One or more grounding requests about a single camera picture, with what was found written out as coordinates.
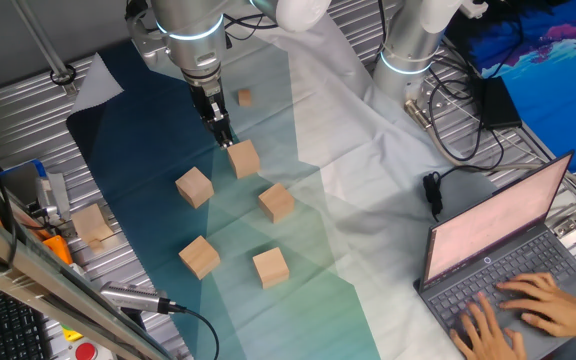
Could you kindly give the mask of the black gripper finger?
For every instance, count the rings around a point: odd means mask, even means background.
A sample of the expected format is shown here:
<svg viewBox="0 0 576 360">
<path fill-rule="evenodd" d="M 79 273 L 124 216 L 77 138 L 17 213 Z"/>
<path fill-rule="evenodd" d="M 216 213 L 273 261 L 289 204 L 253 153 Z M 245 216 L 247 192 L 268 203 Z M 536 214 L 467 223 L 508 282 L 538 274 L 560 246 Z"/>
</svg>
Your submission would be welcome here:
<svg viewBox="0 0 576 360">
<path fill-rule="evenodd" d="M 221 149 L 233 145 L 229 114 L 222 110 L 217 102 L 210 103 L 208 114 L 203 117 L 203 121 Z"/>
</svg>

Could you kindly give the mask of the person's left hand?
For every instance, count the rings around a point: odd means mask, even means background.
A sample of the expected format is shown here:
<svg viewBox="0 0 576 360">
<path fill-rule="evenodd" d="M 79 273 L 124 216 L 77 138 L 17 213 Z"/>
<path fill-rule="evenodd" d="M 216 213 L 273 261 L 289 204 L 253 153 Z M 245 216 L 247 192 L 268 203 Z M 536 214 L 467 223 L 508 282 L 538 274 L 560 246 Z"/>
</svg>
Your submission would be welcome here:
<svg viewBox="0 0 576 360">
<path fill-rule="evenodd" d="M 504 329 L 498 324 L 492 306 L 484 294 L 477 294 L 478 303 L 467 305 L 470 315 L 461 313 L 461 325 L 466 331 L 467 345 L 455 329 L 449 336 L 466 360 L 526 360 L 521 333 Z"/>
</svg>

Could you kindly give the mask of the person's right hand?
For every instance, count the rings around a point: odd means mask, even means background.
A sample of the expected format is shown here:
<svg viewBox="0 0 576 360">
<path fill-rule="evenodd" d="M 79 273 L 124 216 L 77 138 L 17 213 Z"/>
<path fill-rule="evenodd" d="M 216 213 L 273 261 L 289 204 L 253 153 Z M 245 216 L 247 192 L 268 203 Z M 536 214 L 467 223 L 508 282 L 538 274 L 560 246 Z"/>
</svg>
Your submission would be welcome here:
<svg viewBox="0 0 576 360">
<path fill-rule="evenodd" d="M 497 288 L 524 295 L 502 303 L 504 310 L 519 311 L 525 323 L 554 337 L 576 337 L 576 297 L 561 290 L 551 274 L 521 274 Z"/>
</svg>

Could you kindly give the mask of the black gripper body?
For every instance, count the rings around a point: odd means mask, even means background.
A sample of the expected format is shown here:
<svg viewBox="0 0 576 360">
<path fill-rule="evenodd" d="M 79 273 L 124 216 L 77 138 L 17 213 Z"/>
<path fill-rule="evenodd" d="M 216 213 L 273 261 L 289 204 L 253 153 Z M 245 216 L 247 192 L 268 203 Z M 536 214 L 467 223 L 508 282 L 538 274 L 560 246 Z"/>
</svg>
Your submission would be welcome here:
<svg viewBox="0 0 576 360">
<path fill-rule="evenodd" d="M 222 80 L 210 80 L 202 84 L 189 84 L 191 98 L 196 108 L 210 108 L 212 103 L 224 107 Z"/>
</svg>

